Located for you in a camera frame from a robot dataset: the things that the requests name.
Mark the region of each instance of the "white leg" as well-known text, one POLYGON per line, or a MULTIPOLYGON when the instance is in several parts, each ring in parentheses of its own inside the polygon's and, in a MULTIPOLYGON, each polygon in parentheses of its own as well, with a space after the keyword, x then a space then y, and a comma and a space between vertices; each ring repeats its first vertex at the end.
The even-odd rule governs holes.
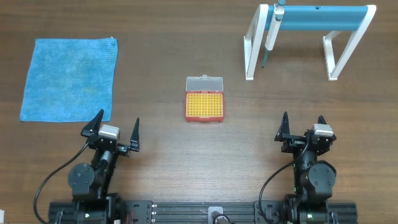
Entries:
POLYGON ((366 13, 364 19, 362 20, 361 24, 358 27, 357 31, 354 31, 349 38, 346 48, 344 49, 343 53, 337 64, 335 65, 335 59, 333 56, 333 48, 331 45, 332 38, 336 37, 340 32, 339 31, 332 31, 325 37, 323 37, 323 47, 325 49, 325 60, 326 60, 326 67, 328 69, 328 78, 329 80, 337 80, 338 75, 342 71, 343 67, 347 63, 349 57, 353 53, 355 47, 358 45, 358 42, 361 40, 363 34, 365 33, 366 29, 368 28, 369 24, 372 21, 374 13, 376 12, 376 6, 369 5, 368 12, 366 13))
POLYGON ((262 36, 266 28, 268 5, 261 4, 250 23, 249 29, 244 36, 244 68, 246 80, 253 80, 259 56, 262 36))

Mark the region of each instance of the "yellow grid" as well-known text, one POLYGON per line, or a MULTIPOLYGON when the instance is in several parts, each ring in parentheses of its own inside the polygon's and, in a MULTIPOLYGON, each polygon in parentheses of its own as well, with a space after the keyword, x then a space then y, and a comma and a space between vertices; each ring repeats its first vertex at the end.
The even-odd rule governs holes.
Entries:
POLYGON ((187 93, 186 112, 188 117, 222 117, 222 93, 187 93))

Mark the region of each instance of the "blue towel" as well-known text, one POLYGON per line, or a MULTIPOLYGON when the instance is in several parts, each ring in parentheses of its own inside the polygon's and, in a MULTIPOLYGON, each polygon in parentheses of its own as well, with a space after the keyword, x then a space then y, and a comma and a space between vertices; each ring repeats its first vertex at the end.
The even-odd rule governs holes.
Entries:
POLYGON ((114 38, 37 39, 27 74, 21 121, 91 121, 104 109, 111 119, 114 38))

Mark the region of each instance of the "open box lid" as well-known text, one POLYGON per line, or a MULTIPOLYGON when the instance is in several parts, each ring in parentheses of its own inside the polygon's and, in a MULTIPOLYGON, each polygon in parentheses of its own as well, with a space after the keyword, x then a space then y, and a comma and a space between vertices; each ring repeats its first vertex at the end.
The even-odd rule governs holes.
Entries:
POLYGON ((185 91, 224 91, 223 77, 187 77, 185 91))

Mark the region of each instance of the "wooden tabletop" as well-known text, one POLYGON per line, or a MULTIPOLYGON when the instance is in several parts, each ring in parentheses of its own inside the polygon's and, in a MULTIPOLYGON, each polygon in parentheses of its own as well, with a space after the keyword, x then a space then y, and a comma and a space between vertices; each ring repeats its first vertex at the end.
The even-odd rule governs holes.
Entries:
MULTIPOLYGON (((360 223, 395 223, 398 211, 398 2, 289 1, 288 4, 378 4, 368 31, 339 79, 327 79, 322 37, 278 35, 266 68, 261 49, 254 81, 244 78, 243 35, 259 4, 273 1, 1 1, 0 209, 7 222, 37 223, 34 195, 51 171, 84 144, 85 123, 20 122, 36 38, 118 39, 111 122, 128 142, 141 119, 141 151, 119 158, 110 192, 127 200, 253 202, 264 181, 292 160, 274 136, 288 111, 292 134, 323 115, 337 141, 320 159, 337 171, 331 202, 356 202, 360 223), (187 76, 224 78, 223 123, 187 123, 187 76)), ((333 40, 340 55, 349 34, 333 40)), ((90 162, 86 150, 53 176, 39 198, 69 201, 67 174, 90 162)), ((264 200, 293 192, 293 172, 279 174, 264 200)))

